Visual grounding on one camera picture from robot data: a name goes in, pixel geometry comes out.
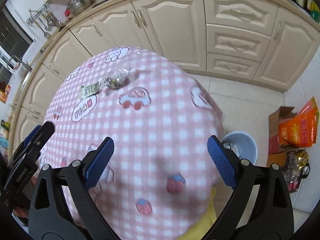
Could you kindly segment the clear plastic bag with scraps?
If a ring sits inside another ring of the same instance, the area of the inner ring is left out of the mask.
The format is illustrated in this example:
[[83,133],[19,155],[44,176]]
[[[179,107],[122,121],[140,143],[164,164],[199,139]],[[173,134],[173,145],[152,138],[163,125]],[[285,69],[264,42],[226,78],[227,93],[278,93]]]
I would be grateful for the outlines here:
[[137,79],[139,71],[135,68],[118,68],[103,78],[103,87],[107,89],[121,89]]

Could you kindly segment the light blue trash bin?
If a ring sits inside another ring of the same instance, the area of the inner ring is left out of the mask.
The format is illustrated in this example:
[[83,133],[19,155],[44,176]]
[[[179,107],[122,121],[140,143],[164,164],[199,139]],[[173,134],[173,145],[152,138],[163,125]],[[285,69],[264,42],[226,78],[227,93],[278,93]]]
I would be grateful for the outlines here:
[[223,137],[225,148],[233,150],[240,159],[248,159],[255,164],[258,158],[258,147],[255,140],[246,132],[234,131]]

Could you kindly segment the cream kitchen cabinet run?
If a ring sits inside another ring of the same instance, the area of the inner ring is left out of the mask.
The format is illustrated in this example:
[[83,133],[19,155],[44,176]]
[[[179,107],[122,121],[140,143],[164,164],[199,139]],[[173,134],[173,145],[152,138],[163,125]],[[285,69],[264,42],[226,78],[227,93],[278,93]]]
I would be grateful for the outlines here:
[[46,43],[17,94],[16,149],[46,115],[61,82],[116,46],[152,50],[194,74],[284,92],[319,48],[319,24],[289,0],[109,0],[86,9]]

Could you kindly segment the gold foil bag pile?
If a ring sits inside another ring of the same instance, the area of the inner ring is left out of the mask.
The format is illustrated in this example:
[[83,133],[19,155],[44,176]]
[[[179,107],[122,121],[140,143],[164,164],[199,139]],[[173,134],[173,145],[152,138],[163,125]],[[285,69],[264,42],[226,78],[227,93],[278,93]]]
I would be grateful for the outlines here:
[[299,189],[302,179],[309,176],[310,170],[309,155],[306,150],[287,152],[282,173],[289,193]]

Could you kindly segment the steel sink faucet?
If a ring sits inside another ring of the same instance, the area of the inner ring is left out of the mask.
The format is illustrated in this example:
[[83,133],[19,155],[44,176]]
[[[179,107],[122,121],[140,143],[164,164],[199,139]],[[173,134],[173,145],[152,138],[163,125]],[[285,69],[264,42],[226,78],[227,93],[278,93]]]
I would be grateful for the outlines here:
[[10,59],[7,61],[7,66],[13,70],[18,70],[20,67],[24,67],[29,72],[32,70],[28,63],[25,63],[21,57],[19,58],[16,55],[10,57]]

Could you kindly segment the orange rice bag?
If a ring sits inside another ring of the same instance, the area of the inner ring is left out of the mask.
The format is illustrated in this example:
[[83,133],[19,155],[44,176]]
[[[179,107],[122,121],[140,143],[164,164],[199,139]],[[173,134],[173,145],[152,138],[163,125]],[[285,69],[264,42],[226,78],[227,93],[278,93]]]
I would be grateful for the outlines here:
[[311,147],[316,143],[319,110],[314,97],[292,118],[278,122],[281,146]]

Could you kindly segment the hanging steel spatula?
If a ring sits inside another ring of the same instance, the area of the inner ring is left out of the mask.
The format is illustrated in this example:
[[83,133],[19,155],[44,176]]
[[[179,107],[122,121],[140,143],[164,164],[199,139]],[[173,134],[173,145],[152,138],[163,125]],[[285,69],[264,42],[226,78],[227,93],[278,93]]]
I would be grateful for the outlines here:
[[52,36],[50,35],[50,33],[46,32],[36,21],[34,23],[38,28],[40,28],[40,30],[43,32],[43,35],[46,39],[48,40],[51,39]]

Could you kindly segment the pink checkered tablecloth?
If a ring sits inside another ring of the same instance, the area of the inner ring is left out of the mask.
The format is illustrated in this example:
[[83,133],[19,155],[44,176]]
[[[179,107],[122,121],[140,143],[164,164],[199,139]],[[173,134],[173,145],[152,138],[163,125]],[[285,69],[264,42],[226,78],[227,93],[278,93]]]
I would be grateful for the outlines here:
[[[118,68],[137,79],[80,98],[81,86]],[[114,154],[90,189],[97,208],[121,239],[201,239],[216,221],[220,175],[207,140],[223,136],[222,111],[206,90],[154,52],[118,47],[95,55],[67,76],[45,117],[55,133],[40,164],[65,167],[106,137]]]

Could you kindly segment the steel stockpot with lid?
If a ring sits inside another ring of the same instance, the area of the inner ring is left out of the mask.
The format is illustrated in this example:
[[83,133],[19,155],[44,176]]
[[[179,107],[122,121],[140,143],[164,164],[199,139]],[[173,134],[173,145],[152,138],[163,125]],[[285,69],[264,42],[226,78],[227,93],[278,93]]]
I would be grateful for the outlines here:
[[67,8],[74,16],[78,16],[92,4],[92,0],[69,0]]

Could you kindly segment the green yellow oil bottle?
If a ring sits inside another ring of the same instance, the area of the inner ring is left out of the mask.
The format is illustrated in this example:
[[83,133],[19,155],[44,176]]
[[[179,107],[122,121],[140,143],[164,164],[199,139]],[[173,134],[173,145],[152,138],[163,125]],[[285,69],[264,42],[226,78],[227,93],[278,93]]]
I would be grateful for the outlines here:
[[307,0],[306,4],[307,11],[309,12],[310,16],[319,23],[320,20],[320,12],[317,4],[313,0]]

